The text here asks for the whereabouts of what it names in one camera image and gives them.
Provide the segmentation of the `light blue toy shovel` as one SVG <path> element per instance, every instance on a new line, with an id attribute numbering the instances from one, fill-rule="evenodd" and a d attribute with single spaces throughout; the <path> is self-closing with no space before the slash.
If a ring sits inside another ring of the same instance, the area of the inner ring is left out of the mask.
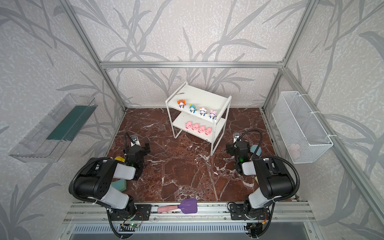
<path id="1" fill-rule="evenodd" d="M 257 156 L 261 156 L 262 149 L 258 145 L 252 145 L 250 148 L 250 152 L 252 154 L 256 154 Z"/>

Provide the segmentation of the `orange hooded Doraemon figure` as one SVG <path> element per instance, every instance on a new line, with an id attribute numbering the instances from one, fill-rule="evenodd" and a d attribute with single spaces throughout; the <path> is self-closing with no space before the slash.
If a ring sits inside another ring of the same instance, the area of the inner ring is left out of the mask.
<path id="1" fill-rule="evenodd" d="M 179 106 L 181 109 L 183 109 L 183 108 L 185 107 L 185 105 L 186 105 L 186 101 L 185 101 L 185 100 L 178 100 L 178 101 L 177 101 L 177 104 L 178 104 L 178 106 Z"/>

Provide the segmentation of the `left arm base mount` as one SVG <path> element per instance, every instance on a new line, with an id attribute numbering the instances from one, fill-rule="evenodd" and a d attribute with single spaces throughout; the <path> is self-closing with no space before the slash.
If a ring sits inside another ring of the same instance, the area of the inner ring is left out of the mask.
<path id="1" fill-rule="evenodd" d="M 151 204 L 135 204 L 135 207 L 127 207 L 124 210 L 108 210 L 112 221 L 148 221 L 151 214 Z"/>

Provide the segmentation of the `clear plastic wall bin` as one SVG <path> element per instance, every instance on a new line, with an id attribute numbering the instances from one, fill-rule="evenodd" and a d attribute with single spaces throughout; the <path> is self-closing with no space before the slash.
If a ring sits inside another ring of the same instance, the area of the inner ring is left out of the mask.
<path id="1" fill-rule="evenodd" d="M 23 163 L 56 163 L 97 107 L 94 97 L 67 94 L 9 156 Z"/>

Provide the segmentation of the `pink toy in basket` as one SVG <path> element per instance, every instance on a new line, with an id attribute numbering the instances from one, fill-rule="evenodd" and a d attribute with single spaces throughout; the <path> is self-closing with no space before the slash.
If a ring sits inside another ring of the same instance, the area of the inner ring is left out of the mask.
<path id="1" fill-rule="evenodd" d="M 297 160 L 301 156 L 301 146 L 298 144 L 290 144 L 288 147 L 289 153 L 293 160 Z"/>

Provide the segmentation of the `blue green Doraemon figure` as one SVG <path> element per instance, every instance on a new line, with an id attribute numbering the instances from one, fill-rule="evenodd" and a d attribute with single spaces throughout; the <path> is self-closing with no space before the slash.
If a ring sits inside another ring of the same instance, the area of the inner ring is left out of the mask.
<path id="1" fill-rule="evenodd" d="M 197 110 L 197 106 L 196 105 L 189 105 L 189 111 L 190 113 L 194 114 Z"/>

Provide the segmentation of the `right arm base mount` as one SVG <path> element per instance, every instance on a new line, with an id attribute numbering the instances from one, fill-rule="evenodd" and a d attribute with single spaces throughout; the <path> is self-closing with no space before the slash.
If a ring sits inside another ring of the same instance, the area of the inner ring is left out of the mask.
<path id="1" fill-rule="evenodd" d="M 250 204 L 229 202 L 227 209 L 231 215 L 231 220 L 244 220 L 244 221 L 264 221 L 270 218 L 271 212 L 268 208 L 253 209 Z"/>

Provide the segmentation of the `pink hooded Doraemon figure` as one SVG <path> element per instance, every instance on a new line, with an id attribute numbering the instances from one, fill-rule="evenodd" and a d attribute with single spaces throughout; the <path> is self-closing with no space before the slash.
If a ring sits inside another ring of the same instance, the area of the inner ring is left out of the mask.
<path id="1" fill-rule="evenodd" d="M 210 110 L 210 113 L 209 113 L 209 118 L 211 120 L 214 120 L 217 116 L 217 111 L 214 111 L 214 110 Z"/>

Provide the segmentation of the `yellow toy shovel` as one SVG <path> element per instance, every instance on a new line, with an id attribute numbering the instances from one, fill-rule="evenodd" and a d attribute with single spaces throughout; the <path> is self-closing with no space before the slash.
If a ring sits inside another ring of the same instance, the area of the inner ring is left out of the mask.
<path id="1" fill-rule="evenodd" d="M 125 158 L 122 158 L 122 157 L 116 157 L 115 160 L 120 161 L 122 163 L 125 162 Z"/>

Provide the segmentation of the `white two-tier shelf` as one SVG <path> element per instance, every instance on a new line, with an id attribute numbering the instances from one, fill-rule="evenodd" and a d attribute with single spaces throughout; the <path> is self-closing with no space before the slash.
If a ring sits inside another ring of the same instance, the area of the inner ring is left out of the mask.
<path id="1" fill-rule="evenodd" d="M 183 109 L 178 106 L 178 100 L 186 101 Z M 190 86 L 187 82 L 183 83 L 165 101 L 173 137 L 177 139 L 182 132 L 198 137 L 211 144 L 210 155 L 213 156 L 224 136 L 231 102 L 232 96 L 226 98 Z M 189 111 L 190 104 L 197 106 L 194 114 Z M 200 115 L 201 107 L 207 109 L 204 117 Z M 217 116 L 214 120 L 209 118 L 210 110 L 217 111 Z M 212 133 L 206 135 L 205 132 L 198 133 L 198 130 L 193 131 L 192 128 L 186 129 L 186 123 L 189 121 L 192 124 L 198 123 L 200 126 L 205 126 L 205 128 L 211 127 Z"/>

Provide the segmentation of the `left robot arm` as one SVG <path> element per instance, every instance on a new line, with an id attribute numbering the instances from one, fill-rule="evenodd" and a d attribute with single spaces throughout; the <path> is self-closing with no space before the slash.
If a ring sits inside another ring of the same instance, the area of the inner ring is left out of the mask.
<path id="1" fill-rule="evenodd" d="M 131 196 L 112 186 L 113 179 L 137 181 L 144 168 L 144 157 L 151 152 L 150 144 L 132 145 L 125 151 L 125 161 L 107 157 L 91 158 L 75 174 L 69 193 L 76 199 L 95 203 L 106 209 L 135 212 Z"/>

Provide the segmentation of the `white hooded Doraemon figure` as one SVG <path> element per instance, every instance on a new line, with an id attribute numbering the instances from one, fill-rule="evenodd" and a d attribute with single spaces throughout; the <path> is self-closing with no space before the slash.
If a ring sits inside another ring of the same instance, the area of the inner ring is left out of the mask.
<path id="1" fill-rule="evenodd" d="M 201 107 L 201 108 L 200 108 L 200 115 L 201 115 L 202 117 L 204 117 L 204 116 L 206 115 L 206 113 L 207 113 L 207 109 L 204 108 L 204 107 Z"/>

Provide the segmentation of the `pink pig toy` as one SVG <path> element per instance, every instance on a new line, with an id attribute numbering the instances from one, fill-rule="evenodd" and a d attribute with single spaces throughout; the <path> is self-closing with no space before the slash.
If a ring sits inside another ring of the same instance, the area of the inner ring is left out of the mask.
<path id="1" fill-rule="evenodd" d="M 211 127 L 206 128 L 205 134 L 210 135 L 211 133 L 212 133 L 212 128 Z"/>
<path id="2" fill-rule="evenodd" d="M 193 125 L 192 125 L 192 130 L 193 130 L 193 131 L 196 131 L 196 130 L 199 129 L 199 127 L 200 127 L 200 125 L 199 125 L 198 123 L 193 124 Z"/>
<path id="3" fill-rule="evenodd" d="M 198 133 L 204 133 L 205 132 L 205 126 L 200 126 L 198 129 Z"/>
<path id="4" fill-rule="evenodd" d="M 189 121 L 189 122 L 187 122 L 186 123 L 186 129 L 190 129 L 191 127 L 192 127 L 192 122 L 191 121 Z"/>

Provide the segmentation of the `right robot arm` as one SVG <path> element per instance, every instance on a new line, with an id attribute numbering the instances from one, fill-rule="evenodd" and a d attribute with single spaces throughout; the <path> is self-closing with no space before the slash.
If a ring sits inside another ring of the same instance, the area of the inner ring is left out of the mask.
<path id="1" fill-rule="evenodd" d="M 300 187 L 300 176 L 289 161 L 278 156 L 261 156 L 249 142 L 226 144 L 226 152 L 235 158 L 240 175 L 255 177 L 258 188 L 245 200 L 247 210 L 258 210 L 293 197 Z"/>

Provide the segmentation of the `green circuit board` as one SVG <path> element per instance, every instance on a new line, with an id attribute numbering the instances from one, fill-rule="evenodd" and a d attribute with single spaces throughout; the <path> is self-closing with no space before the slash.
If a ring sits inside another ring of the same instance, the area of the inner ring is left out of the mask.
<path id="1" fill-rule="evenodd" d="M 122 231 L 132 232 L 132 231 L 134 231 L 135 229 L 140 228 L 141 225 L 142 225 L 142 223 L 128 223 L 128 224 L 122 224 L 122 225 L 121 225 L 121 229 L 122 229 Z"/>

